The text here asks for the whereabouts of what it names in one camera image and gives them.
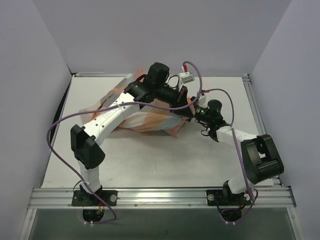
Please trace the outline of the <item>checkered pastel pillowcase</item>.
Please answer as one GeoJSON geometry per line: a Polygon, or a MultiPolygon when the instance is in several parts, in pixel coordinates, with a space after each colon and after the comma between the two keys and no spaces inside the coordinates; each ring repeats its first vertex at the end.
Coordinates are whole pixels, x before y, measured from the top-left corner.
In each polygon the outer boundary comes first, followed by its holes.
{"type": "MultiPolygon", "coordinates": [[[[133,75],[127,75],[112,90],[104,95],[95,104],[79,110],[80,113],[108,108],[123,92],[130,82],[135,81],[146,72],[139,67],[133,75]]],[[[189,120],[188,117],[179,116],[169,110],[145,106],[142,110],[132,114],[118,127],[130,129],[135,132],[165,131],[171,136],[177,136],[180,128],[189,120]]]]}

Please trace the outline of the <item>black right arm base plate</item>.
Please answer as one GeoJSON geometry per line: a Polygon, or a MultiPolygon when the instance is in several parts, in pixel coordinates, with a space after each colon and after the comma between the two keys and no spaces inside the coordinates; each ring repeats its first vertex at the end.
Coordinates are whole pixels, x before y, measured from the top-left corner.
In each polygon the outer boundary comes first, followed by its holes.
{"type": "Polygon", "coordinates": [[[206,199],[209,206],[248,206],[252,202],[245,197],[244,193],[228,194],[222,189],[206,190],[206,199]]]}

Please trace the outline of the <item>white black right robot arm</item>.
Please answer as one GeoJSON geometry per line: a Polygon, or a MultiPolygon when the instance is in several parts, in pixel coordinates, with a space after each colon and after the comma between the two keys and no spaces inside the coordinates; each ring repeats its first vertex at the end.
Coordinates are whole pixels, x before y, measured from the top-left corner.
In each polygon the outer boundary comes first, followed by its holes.
{"type": "Polygon", "coordinates": [[[241,173],[223,184],[222,200],[232,205],[240,194],[247,193],[254,199],[252,188],[265,180],[282,174],[285,170],[273,138],[254,135],[234,129],[222,114],[222,103],[210,100],[207,107],[195,105],[195,120],[205,126],[207,135],[217,143],[235,147],[241,173]]]}

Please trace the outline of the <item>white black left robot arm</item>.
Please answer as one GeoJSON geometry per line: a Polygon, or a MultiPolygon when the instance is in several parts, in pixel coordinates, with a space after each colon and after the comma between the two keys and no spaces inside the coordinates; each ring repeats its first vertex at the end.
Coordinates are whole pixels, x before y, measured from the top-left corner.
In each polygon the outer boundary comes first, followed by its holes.
{"type": "Polygon", "coordinates": [[[80,191],[88,205],[101,201],[99,166],[106,157],[101,144],[113,130],[165,130],[174,135],[194,116],[187,87],[170,87],[169,75],[169,67],[159,62],[153,63],[148,72],[137,70],[105,95],[99,108],[90,110],[84,125],[71,128],[70,143],[80,169],[80,191]]]}

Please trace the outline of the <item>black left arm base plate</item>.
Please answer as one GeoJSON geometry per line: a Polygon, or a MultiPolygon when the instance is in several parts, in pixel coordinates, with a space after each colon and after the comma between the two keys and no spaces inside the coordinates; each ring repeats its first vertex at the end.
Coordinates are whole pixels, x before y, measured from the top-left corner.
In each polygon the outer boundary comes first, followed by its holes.
{"type": "MultiPolygon", "coordinates": [[[[114,207],[117,205],[118,191],[100,189],[96,194],[109,206],[114,207]]],[[[75,190],[71,205],[73,207],[97,207],[103,204],[94,195],[87,193],[85,190],[75,190]]]]}

